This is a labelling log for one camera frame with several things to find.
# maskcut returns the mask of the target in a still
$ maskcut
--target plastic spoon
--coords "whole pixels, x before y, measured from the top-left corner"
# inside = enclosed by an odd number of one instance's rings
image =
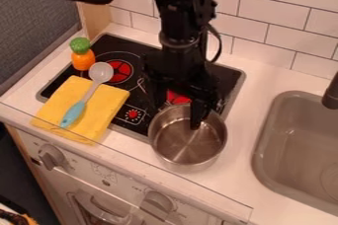
[[[66,128],[78,119],[83,113],[86,103],[93,96],[98,87],[112,79],[114,75],[113,67],[105,62],[98,62],[93,64],[89,69],[89,77],[93,80],[93,85],[88,90],[81,101],[74,104],[64,115],[60,127]]]

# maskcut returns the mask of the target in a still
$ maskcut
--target toy stove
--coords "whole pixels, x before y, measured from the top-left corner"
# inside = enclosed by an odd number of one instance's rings
[[[91,48],[95,52],[97,62],[107,62],[114,68],[114,77],[106,84],[130,91],[130,97],[113,119],[111,127],[146,141],[148,126],[156,111],[150,104],[143,86],[140,56],[159,49],[111,35],[102,35]],[[225,94],[229,95],[219,102],[217,108],[217,112],[226,117],[243,83],[244,75],[238,70],[215,64],[208,64],[207,68],[220,79],[224,84]],[[46,101],[72,75],[89,79],[88,72],[77,71],[69,65],[42,89],[39,98]],[[189,101],[189,98],[167,92],[167,105],[185,104]]]

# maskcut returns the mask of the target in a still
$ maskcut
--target metal sink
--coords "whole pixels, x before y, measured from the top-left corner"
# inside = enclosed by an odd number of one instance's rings
[[[252,159],[267,188],[338,216],[338,111],[286,92],[273,102]]]

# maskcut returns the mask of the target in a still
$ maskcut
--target white countertop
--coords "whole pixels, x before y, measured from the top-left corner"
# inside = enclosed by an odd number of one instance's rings
[[[111,24],[106,28],[106,32],[159,46],[156,35],[131,28]],[[0,101],[34,115],[42,106],[42,103],[36,99],[37,92],[69,63],[70,54],[70,49],[64,44],[1,97]],[[36,129],[29,125],[30,116],[4,105],[0,105],[0,119],[36,136],[58,143],[62,147],[92,156],[107,165],[127,168],[133,175],[150,184],[177,191],[192,202],[201,201],[213,210],[237,214],[243,214],[248,210],[236,204],[232,205],[232,201],[220,197],[218,193],[226,195],[253,208],[250,218],[252,224],[338,224],[336,216],[267,189],[256,179],[251,169],[254,145],[273,99],[280,93],[290,90],[322,95],[329,80],[233,55],[223,55],[218,63],[241,69],[247,77],[226,120],[228,142],[225,150],[213,166],[200,173],[177,177],[159,170],[158,168],[162,166],[149,145],[111,130],[107,130],[102,142],[104,146],[90,147]]]

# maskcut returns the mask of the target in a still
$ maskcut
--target stainless steel pot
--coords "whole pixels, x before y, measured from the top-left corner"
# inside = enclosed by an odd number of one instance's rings
[[[181,173],[212,165],[227,138],[223,119],[212,111],[197,130],[190,129],[190,105],[171,106],[158,113],[148,130],[150,144],[164,166]]]

